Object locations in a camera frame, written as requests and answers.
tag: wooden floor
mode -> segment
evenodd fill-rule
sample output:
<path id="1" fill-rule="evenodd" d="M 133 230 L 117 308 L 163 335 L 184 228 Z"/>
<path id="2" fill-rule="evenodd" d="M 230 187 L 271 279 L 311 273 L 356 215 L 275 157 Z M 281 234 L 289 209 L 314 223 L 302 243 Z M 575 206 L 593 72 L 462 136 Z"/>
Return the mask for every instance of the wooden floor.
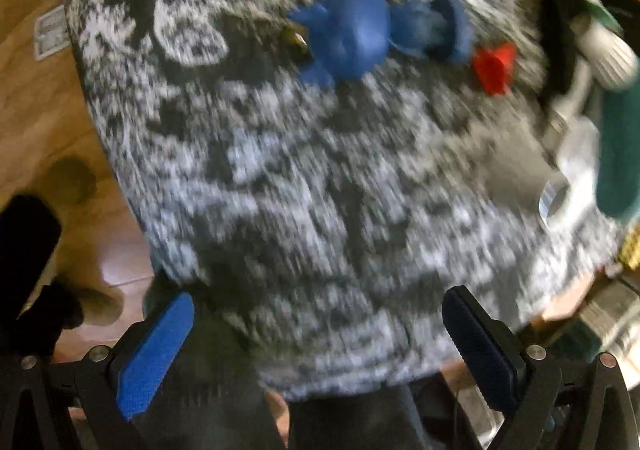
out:
<path id="1" fill-rule="evenodd" d="M 56 358 L 73 360 L 94 344 L 113 345 L 142 319 L 152 273 L 146 242 L 86 111 L 71 50 L 34 60 L 34 21 L 58 4 L 0 0 L 0 205 L 61 156 L 81 157 L 97 177 L 97 194 L 74 211 L 63 232 L 56 266 L 74 283 L 123 300 L 124 312 L 111 326 L 64 332 Z"/>

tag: red toy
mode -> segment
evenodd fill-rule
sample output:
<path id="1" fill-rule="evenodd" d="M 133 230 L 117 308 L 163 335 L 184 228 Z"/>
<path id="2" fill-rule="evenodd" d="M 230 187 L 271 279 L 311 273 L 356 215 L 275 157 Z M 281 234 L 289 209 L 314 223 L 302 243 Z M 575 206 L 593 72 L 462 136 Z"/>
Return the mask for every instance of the red toy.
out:
<path id="1" fill-rule="evenodd" d="M 472 65 L 482 88 L 487 94 L 504 94 L 511 83 L 513 62 L 518 50 L 511 42 L 502 44 L 498 49 L 479 49 Z"/>

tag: blue toy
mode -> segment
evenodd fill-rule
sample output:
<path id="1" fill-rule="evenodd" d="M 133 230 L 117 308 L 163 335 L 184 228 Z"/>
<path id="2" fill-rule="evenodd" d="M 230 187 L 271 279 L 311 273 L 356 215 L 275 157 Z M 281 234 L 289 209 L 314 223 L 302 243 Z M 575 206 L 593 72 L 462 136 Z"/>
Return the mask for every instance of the blue toy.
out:
<path id="1" fill-rule="evenodd" d="M 300 70 L 304 83 L 321 87 L 357 80 L 382 63 L 390 45 L 412 56 L 466 62 L 472 32 L 459 0 L 316 0 L 289 18 L 308 30 L 313 61 Z"/>

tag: bolt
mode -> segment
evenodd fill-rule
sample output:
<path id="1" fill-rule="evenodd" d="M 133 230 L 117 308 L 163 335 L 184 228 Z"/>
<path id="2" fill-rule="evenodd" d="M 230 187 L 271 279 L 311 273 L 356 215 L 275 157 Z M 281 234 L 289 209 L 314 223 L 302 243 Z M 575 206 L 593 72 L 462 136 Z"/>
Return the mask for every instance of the bolt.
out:
<path id="1" fill-rule="evenodd" d="M 602 353 L 600 355 L 600 363 L 609 369 L 613 369 L 618 364 L 618 361 L 613 354 Z"/>
<path id="2" fill-rule="evenodd" d="M 20 366 L 24 370 L 31 370 L 38 363 L 38 359 L 35 356 L 25 356 L 20 362 Z"/>
<path id="3" fill-rule="evenodd" d="M 535 344 L 527 347 L 527 354 L 532 360 L 544 360 L 546 358 L 545 348 Z"/>
<path id="4" fill-rule="evenodd" d="M 101 362 L 109 356 L 109 348 L 106 345 L 96 345 L 89 350 L 88 355 L 92 362 Z"/>

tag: table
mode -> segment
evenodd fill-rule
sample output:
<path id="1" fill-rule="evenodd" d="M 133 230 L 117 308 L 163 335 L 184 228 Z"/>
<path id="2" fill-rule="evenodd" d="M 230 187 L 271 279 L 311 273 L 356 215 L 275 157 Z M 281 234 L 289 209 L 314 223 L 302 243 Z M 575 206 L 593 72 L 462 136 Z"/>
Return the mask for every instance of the table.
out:
<path id="1" fill-rule="evenodd" d="M 449 287 L 516 328 L 611 256 L 619 231 L 596 210 L 548 234 L 483 193 L 495 145 L 535 141 L 530 0 L 463 0 L 481 41 L 518 47 L 499 98 L 467 68 L 396 55 L 361 82 L 301 86 L 280 33 L 305 1 L 66 5 L 90 115 L 155 260 L 206 284 L 266 386 L 304 398 L 426 375 L 455 355 Z"/>

